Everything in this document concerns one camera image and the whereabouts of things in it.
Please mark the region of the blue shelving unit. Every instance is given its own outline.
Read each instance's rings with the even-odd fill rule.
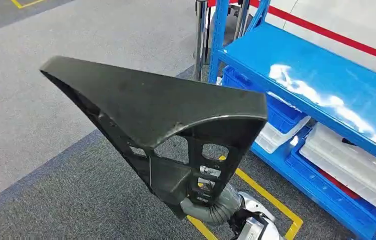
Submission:
[[[264,92],[244,75],[238,73],[233,67],[226,66],[223,69],[222,85],[245,90]],[[289,132],[306,114],[299,112],[278,99],[266,95],[267,121],[283,134]]]
[[[217,1],[209,82],[216,82],[218,65],[223,61],[263,91],[280,96],[376,156],[376,73],[266,23],[269,3],[260,1],[248,32],[223,47],[229,3]],[[358,237],[376,239],[376,211],[351,201],[344,204],[330,200],[327,192],[322,192],[322,181],[308,181],[304,172],[299,173],[298,168],[306,165],[290,161],[291,150],[288,143],[272,154],[257,144],[251,147],[259,158]]]

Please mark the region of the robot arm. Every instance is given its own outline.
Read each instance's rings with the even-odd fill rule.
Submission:
[[[183,212],[206,223],[219,225],[228,222],[239,240],[282,240],[275,217],[256,199],[227,184],[217,202],[206,207],[195,205],[185,198],[180,206]]]

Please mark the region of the yellow floor line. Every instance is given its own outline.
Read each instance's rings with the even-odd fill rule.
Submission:
[[[286,240],[293,240],[295,235],[297,235],[297,232],[300,229],[301,225],[303,224],[303,220],[300,217],[298,217],[295,213],[293,213],[289,208],[287,208],[284,204],[282,204],[278,199],[272,196],[268,191],[266,191],[266,189],[262,188],[259,184],[257,184],[252,178],[250,178],[250,176],[244,173],[241,169],[238,168],[235,173],[293,221],[291,227],[285,234]]]
[[[43,2],[45,0],[37,0],[37,1],[33,1],[33,2],[30,2],[28,4],[24,4],[24,5],[21,5],[21,3],[19,3],[17,0],[11,0],[15,6],[17,6],[19,9],[22,9],[22,8],[25,8],[25,7],[28,7],[28,6],[31,6],[31,5],[35,5],[35,4],[38,4],[40,2]]]
[[[186,218],[194,225],[207,240],[217,240],[217,237],[198,219],[186,216]]]
[[[11,0],[15,6],[17,6],[19,9],[22,8],[21,4],[17,0]]]

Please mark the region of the cutout hole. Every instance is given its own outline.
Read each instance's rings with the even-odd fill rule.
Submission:
[[[200,166],[200,172],[202,172],[203,174],[212,175],[212,176],[215,176],[215,177],[219,177],[220,174],[222,173],[222,171],[220,171],[220,170],[210,168],[210,167],[206,167],[204,165]]]
[[[198,196],[197,199],[200,200],[200,201],[202,201],[202,202],[204,202],[204,203],[208,203],[208,200],[207,200],[207,199],[202,198],[202,197],[200,197],[200,196]]]
[[[210,180],[206,180],[206,179],[202,179],[202,178],[199,177],[197,184],[201,189],[206,190],[206,191],[211,191],[211,190],[213,190],[215,182],[210,181]]]
[[[172,159],[183,164],[189,163],[188,141],[182,136],[171,136],[154,149],[157,156]]]
[[[144,157],[144,158],[147,157],[145,151],[144,151],[142,148],[136,148],[136,147],[132,147],[132,146],[130,146],[130,149],[132,150],[132,152],[133,152],[135,155],[138,155],[138,156],[141,156],[141,157]]]
[[[221,145],[207,143],[202,146],[202,155],[207,159],[223,161],[228,154],[229,149]]]

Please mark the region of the red item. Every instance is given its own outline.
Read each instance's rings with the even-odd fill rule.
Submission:
[[[237,0],[230,0],[230,3],[236,3]],[[251,0],[250,5],[253,7],[258,7],[259,0]],[[208,0],[208,6],[213,7],[216,6],[216,0]],[[288,22],[291,22],[295,25],[298,25],[300,27],[303,27],[305,29],[308,29],[310,31],[313,31],[317,34],[320,34],[322,36],[325,36],[327,38],[330,38],[332,40],[335,40],[337,42],[340,42],[342,44],[345,44],[347,46],[350,46],[352,48],[355,48],[357,50],[360,50],[362,52],[365,52],[367,54],[373,55],[376,57],[376,48],[373,48],[371,46],[364,45],[362,43],[359,43],[358,41],[355,41],[351,38],[347,38],[345,36],[342,36],[340,34],[337,34],[331,30],[328,30],[326,28],[323,28],[321,26],[318,26],[316,24],[313,24],[309,21],[306,21],[302,18],[299,18],[297,16],[294,16],[288,12],[282,11],[278,8],[275,8],[274,6],[269,6],[269,13],[272,15],[275,15],[281,19],[287,20]]]
[[[331,183],[333,183],[337,188],[339,188],[341,191],[343,191],[345,194],[347,194],[352,199],[359,199],[360,196],[357,195],[355,192],[351,191],[349,188],[347,188],[342,183],[338,182],[334,177],[329,175],[327,172],[325,172],[322,169],[319,169],[318,172],[322,174],[326,179],[328,179]]]

